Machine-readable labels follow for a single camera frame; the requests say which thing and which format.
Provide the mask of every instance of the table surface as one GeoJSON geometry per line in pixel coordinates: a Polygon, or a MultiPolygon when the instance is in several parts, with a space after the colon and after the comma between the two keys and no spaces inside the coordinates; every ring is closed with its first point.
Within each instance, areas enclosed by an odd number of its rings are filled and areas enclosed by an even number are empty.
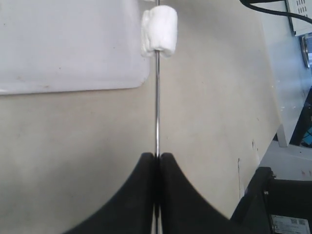
{"type": "MultiPolygon", "coordinates": [[[[281,123],[261,22],[238,0],[163,3],[179,36],[161,61],[161,150],[230,217],[239,178],[246,187],[281,123]]],[[[154,151],[154,76],[137,89],[0,97],[1,233],[61,233],[111,198],[154,151]]]]}

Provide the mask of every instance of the sticker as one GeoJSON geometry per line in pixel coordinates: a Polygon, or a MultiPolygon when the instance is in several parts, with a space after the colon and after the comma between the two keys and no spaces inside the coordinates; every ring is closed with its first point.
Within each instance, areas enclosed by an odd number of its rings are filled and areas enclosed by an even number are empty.
{"type": "Polygon", "coordinates": [[[272,215],[275,233],[279,234],[311,234],[306,219],[272,215]]]}

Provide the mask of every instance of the white foam block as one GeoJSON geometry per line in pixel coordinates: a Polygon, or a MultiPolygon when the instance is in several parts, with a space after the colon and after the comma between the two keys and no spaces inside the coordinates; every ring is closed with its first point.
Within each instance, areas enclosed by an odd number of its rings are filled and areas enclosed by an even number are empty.
{"type": "Polygon", "coordinates": [[[142,18],[141,53],[153,56],[155,50],[165,58],[176,51],[177,12],[172,7],[162,5],[145,11],[142,18]]]}

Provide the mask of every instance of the metal rod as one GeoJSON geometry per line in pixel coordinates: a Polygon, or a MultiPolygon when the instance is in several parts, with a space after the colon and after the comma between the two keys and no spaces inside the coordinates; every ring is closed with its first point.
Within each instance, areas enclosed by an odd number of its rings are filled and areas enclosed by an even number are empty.
{"type": "MultiPolygon", "coordinates": [[[[160,0],[156,0],[156,5],[160,5],[160,0]]],[[[155,125],[155,157],[160,158],[160,52],[156,51],[156,125],[155,125]]],[[[158,201],[155,206],[155,234],[159,234],[159,211],[158,201]]]]}
{"type": "Polygon", "coordinates": [[[160,55],[156,51],[156,137],[155,156],[160,157],[160,55]]]}

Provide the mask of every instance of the black curved object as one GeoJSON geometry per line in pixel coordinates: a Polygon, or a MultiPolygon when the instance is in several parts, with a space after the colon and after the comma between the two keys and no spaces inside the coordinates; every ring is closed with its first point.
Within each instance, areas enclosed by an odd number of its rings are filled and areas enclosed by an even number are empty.
{"type": "Polygon", "coordinates": [[[142,154],[121,189],[97,213],[66,234],[150,234],[156,159],[142,154]]]}
{"type": "Polygon", "coordinates": [[[164,234],[251,234],[213,208],[190,184],[172,154],[160,158],[164,234]]]}

